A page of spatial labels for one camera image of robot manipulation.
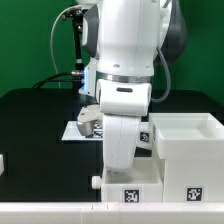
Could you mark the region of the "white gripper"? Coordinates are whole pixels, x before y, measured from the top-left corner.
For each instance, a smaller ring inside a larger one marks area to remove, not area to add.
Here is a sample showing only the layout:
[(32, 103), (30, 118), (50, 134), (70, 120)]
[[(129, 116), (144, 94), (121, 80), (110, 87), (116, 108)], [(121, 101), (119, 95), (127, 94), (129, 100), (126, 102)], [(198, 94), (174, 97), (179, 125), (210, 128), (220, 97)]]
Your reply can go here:
[(141, 118), (148, 113), (151, 84), (99, 79), (96, 95), (103, 114), (104, 168), (126, 172), (133, 163)]

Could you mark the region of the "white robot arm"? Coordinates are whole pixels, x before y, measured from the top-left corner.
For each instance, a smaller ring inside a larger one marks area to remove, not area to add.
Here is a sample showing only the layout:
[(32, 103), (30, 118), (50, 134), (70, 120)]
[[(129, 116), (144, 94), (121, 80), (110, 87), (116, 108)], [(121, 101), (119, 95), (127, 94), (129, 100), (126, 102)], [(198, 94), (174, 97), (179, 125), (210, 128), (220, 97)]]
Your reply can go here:
[(77, 0), (82, 47), (90, 56), (79, 92), (103, 116), (107, 170), (130, 169), (141, 118), (148, 114), (154, 67), (174, 62), (186, 46), (179, 0)]

